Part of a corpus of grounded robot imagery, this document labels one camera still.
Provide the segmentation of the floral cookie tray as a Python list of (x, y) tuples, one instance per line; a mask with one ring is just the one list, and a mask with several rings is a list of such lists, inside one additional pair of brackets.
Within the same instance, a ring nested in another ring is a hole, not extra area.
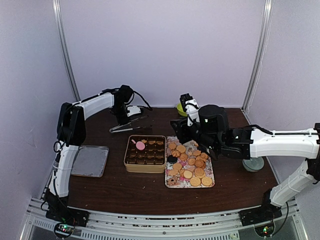
[[(177, 157), (176, 163), (168, 163), (168, 156)], [(166, 138), (166, 165), (165, 165), (165, 185), (168, 188), (176, 189), (194, 189), (211, 188), (215, 185), (215, 177), (211, 158), (204, 152), (198, 150), (198, 144), (191, 140), (181, 144), (176, 136)], [(213, 184), (208, 187), (200, 185), (191, 186), (192, 177), (212, 178)]]

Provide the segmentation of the black sandwich cookie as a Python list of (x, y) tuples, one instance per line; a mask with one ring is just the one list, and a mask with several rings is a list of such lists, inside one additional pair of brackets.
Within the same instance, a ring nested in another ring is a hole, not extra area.
[(167, 157), (167, 162), (170, 163), (170, 164), (175, 164), (177, 161), (178, 161), (178, 158), (174, 157), (173, 155), (169, 155)]

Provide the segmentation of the silver tin lid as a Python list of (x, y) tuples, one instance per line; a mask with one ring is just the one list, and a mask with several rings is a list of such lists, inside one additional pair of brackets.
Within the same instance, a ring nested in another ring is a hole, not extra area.
[(109, 147), (83, 145), (75, 155), (72, 176), (101, 178), (104, 174)]

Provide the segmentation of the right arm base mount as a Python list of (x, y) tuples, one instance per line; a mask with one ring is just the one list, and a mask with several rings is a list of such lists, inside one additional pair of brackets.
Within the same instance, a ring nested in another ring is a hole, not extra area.
[(282, 211), (281, 209), (271, 210), (256, 207), (241, 210), (238, 214), (243, 227), (253, 226), (259, 237), (269, 238), (276, 232), (274, 220), (282, 216)]

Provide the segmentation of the steel kitchen tongs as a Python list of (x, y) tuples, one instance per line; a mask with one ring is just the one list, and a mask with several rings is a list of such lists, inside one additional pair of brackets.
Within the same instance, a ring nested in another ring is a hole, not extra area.
[(117, 125), (115, 127), (112, 127), (109, 129), (109, 132), (111, 134), (113, 133), (123, 133), (123, 132), (129, 132), (129, 131), (133, 131), (133, 130), (139, 130), (139, 129), (150, 129), (153, 126), (151, 124), (149, 125), (139, 125), (139, 126), (133, 126), (133, 123), (138, 122), (140, 120), (144, 120), (148, 117), (148, 115), (142, 115), (140, 117), (137, 117), (133, 120), (130, 120), (128, 123), (124, 124), (124, 125)]

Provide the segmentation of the left aluminium frame post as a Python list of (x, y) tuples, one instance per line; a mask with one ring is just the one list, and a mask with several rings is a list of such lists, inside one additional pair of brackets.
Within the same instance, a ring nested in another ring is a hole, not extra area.
[(68, 81), (71, 87), (72, 94), (76, 101), (80, 101), (81, 97), (76, 84), (72, 63), (70, 59), (70, 54), (67, 46), (66, 34), (64, 30), (63, 16), (61, 12), (61, 3), (59, 0), (52, 1), (54, 18), (57, 26), (58, 36), (60, 40), (60, 46), (62, 50), (63, 62), (65, 65)]

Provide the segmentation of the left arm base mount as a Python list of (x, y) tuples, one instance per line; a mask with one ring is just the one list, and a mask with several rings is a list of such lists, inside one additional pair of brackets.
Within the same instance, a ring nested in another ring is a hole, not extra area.
[(53, 233), (60, 239), (69, 238), (76, 227), (86, 227), (90, 213), (85, 210), (69, 209), (67, 212), (56, 212), (47, 210), (45, 217), (56, 221)]

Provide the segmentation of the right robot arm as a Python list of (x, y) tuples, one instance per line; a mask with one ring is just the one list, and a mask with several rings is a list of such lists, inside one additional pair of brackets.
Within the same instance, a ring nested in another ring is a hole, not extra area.
[(185, 110), (187, 117), (171, 120), (171, 127), (180, 143), (194, 140), (199, 150), (210, 157), (222, 155), (230, 159), (250, 160), (285, 156), (305, 159), (284, 182), (264, 194), (261, 206), (255, 209), (259, 220), (268, 220), (308, 184), (319, 182), (319, 123), (313, 128), (297, 131), (270, 131), (258, 125), (231, 128), (223, 107), (209, 104), (196, 108), (188, 103)]

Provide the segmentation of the pale ceramic bowl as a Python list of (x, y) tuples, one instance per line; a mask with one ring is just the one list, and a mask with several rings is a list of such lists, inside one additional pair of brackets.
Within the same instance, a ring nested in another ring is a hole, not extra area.
[(256, 173), (263, 169), (265, 162), (262, 157), (253, 157), (250, 159), (243, 159), (242, 165), (248, 172)]

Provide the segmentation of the round golden biscuit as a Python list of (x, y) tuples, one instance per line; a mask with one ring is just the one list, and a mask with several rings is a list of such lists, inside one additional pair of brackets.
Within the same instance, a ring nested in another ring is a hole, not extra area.
[(201, 179), (201, 184), (206, 187), (210, 187), (213, 184), (211, 177), (205, 176)]
[(192, 177), (190, 180), (189, 180), (189, 183), (192, 187), (198, 187), (201, 185), (201, 179), (199, 177)]

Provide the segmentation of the right aluminium frame post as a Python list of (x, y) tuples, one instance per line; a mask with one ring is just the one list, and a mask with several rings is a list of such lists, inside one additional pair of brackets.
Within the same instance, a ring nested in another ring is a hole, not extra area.
[(270, 30), (270, 24), (271, 24), (271, 18), (272, 18), (272, 9), (273, 9), (273, 0), (265, 0), (255, 59), (253, 62), (249, 85), (248, 85), (246, 95), (242, 105), (242, 111), (246, 114), (248, 114), (250, 111), (250, 106), (253, 102), (253, 98), (258, 86), (260, 73), (262, 70), (263, 56), (267, 47), (267, 41), (269, 37), (269, 30)]

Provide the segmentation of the aluminium frame post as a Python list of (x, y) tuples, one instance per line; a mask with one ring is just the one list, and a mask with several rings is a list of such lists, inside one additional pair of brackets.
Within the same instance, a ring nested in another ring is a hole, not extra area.
[(72, 63), (70, 59), (70, 54), (67, 46), (66, 34), (64, 30), (63, 16), (61, 12), (61, 3), (59, 0), (52, 1), (54, 18), (57, 26), (58, 36), (60, 40), (60, 46), (62, 50), (63, 62), (65, 65), (68, 81), (71, 87), (72, 94), (76, 101), (80, 101), (81, 97), (76, 84)]
[(258, 86), (260, 73), (262, 70), (263, 56), (267, 47), (267, 41), (269, 37), (269, 30), (270, 30), (270, 24), (271, 24), (271, 18), (272, 18), (272, 9), (273, 9), (273, 0), (265, 0), (255, 59), (253, 62), (249, 85), (248, 85), (246, 95), (242, 105), (242, 111), (246, 114), (248, 114), (250, 111), (250, 106), (253, 102), (253, 98)]

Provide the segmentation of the gold cookie tin box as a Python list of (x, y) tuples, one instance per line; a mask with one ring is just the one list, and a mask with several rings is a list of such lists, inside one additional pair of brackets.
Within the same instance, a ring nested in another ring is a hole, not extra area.
[[(147, 140), (144, 150), (138, 150), (136, 142)], [(166, 143), (163, 135), (130, 135), (127, 141), (123, 164), (130, 173), (161, 174), (166, 167)]]

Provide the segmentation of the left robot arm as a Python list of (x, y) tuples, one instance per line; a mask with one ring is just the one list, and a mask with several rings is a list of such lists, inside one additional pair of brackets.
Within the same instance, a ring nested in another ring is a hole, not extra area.
[(128, 85), (105, 89), (100, 93), (75, 103), (61, 106), (57, 124), (57, 141), (54, 143), (56, 158), (45, 201), (61, 222), (72, 218), (72, 211), (62, 200), (69, 195), (69, 179), (75, 155), (86, 139), (86, 120), (102, 110), (110, 109), (118, 125), (111, 133), (124, 132), (124, 126), (132, 123), (131, 116), (140, 114), (137, 106), (128, 106), (135, 92)]

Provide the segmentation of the green plastic bowl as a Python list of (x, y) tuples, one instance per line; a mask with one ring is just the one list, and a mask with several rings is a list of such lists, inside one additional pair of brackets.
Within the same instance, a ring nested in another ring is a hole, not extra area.
[(178, 104), (177, 104), (176, 109), (177, 109), (178, 114), (179, 114), (180, 116), (182, 116), (182, 117), (187, 117), (187, 113), (184, 111), (181, 103), (178, 103)]

